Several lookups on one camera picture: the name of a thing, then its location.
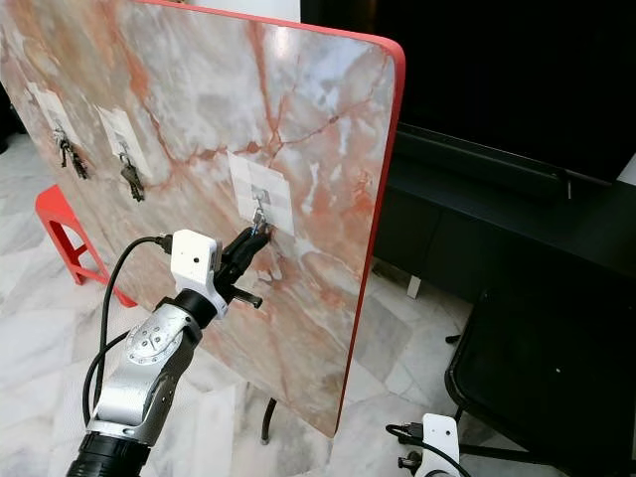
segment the white sticker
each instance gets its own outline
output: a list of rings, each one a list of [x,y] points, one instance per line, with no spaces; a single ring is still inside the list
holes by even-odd
[[[251,221],[260,197],[267,222],[294,235],[289,183],[284,176],[230,151],[228,159],[240,216]]]
[[[99,106],[97,106],[97,112],[101,118],[101,125],[108,137],[112,153],[117,158],[121,153],[127,154],[133,165],[139,169],[139,172],[151,179],[152,170],[148,166],[139,141],[137,141],[137,136],[132,128],[128,114],[121,109],[116,108],[113,111],[109,111]]]
[[[61,129],[72,144],[81,145],[80,137],[73,128],[58,96],[48,89],[40,91],[34,82],[29,82],[27,87],[38,101],[51,130]]]

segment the marble board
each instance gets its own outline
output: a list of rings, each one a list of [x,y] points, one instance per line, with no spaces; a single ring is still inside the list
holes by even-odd
[[[0,80],[106,263],[179,229],[229,243],[263,198],[275,231],[238,285],[264,303],[234,302],[202,346],[328,436],[403,76],[400,47],[373,36],[161,2],[0,0]],[[88,179],[61,168],[55,128]],[[169,258],[140,247],[118,286],[154,308],[174,296]]]

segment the white robot part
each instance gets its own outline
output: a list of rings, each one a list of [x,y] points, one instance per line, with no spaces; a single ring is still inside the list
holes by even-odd
[[[215,271],[221,266],[223,245],[196,232],[182,230],[172,235],[170,271],[175,278],[177,292],[184,288],[207,298],[217,309],[217,318],[228,312],[228,303],[214,284]]]
[[[424,443],[438,448],[455,462],[459,462],[459,438],[455,419],[447,415],[428,413],[421,421],[424,426],[422,439]],[[460,477],[457,469],[445,459],[424,449],[421,456],[421,466],[417,469],[415,477],[425,477],[433,471],[445,472],[442,475]]]

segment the red edge trim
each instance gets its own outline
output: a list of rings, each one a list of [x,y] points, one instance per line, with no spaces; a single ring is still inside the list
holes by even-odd
[[[396,139],[396,129],[398,127],[399,108],[401,107],[401,98],[404,91],[404,78],[406,72],[406,58],[401,46],[388,38],[378,37],[376,35],[368,35],[365,33],[347,32],[345,30],[338,30],[335,28],[318,27],[315,25],[309,25],[304,23],[288,22],[286,20],[278,20],[274,18],[258,17],[255,15],[246,15],[243,13],[227,12],[225,10],[217,10],[208,7],[197,7],[193,5],[186,5],[183,3],[172,3],[164,0],[135,0],[137,3],[145,3],[151,5],[161,5],[164,7],[180,8],[183,10],[189,10],[193,12],[202,13],[214,13],[217,15],[223,15],[226,17],[240,18],[243,20],[250,20],[254,22],[268,23],[270,25],[278,25],[280,27],[291,27],[299,30],[306,30],[309,32],[322,33],[325,35],[334,35],[338,37],[352,38],[354,40],[360,40],[363,42],[372,43],[381,47],[394,61],[394,105],[391,114],[391,122],[389,125],[389,135],[387,136],[387,147],[385,149],[385,162],[382,168],[382,174],[380,176],[380,184],[378,186],[378,198],[376,200],[376,209],[374,210],[374,219],[371,225],[371,234],[369,236],[369,245],[367,246],[367,259],[365,260],[365,268],[363,270],[362,282],[360,284],[360,296],[358,298],[358,306],[356,308],[356,318],[354,321],[353,334],[351,335],[351,344],[349,346],[349,357],[347,358],[347,368],[345,370],[345,381],[342,387],[342,394],[340,396],[340,407],[338,409],[338,419],[336,420],[336,428],[333,431],[333,435],[338,430],[340,424],[340,416],[342,414],[342,405],[345,399],[345,390],[347,389],[347,379],[349,378],[349,369],[351,367],[351,360],[353,358],[354,346],[356,344],[356,334],[358,333],[358,323],[360,321],[360,314],[362,312],[362,304],[365,297],[365,287],[367,286],[367,276],[369,274],[369,267],[371,266],[371,257],[374,251],[374,244],[376,242],[376,233],[378,231],[378,222],[380,221],[380,210],[382,208],[383,198],[385,196],[385,187],[387,185],[387,177],[389,175],[389,166],[391,165],[391,158],[394,149],[394,142]]]

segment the red stool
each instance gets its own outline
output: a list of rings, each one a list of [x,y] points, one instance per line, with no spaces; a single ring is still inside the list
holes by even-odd
[[[36,199],[36,213],[40,217],[42,224],[49,233],[49,236],[51,236],[51,240],[62,256],[62,260],[67,265],[69,272],[78,285],[83,284],[85,277],[92,278],[104,284],[108,283],[110,277],[108,270],[106,270],[106,267],[90,243],[90,240],[88,240],[86,232],[83,231],[80,222],[73,213],[73,209],[71,209],[71,206],[58,186],[53,186],[38,196]],[[79,248],[75,248],[62,225],[73,229],[83,240],[83,245]],[[92,255],[95,263],[97,263],[99,273],[81,266],[80,255],[87,250]],[[131,307],[137,305],[117,288],[113,291],[123,306]]]

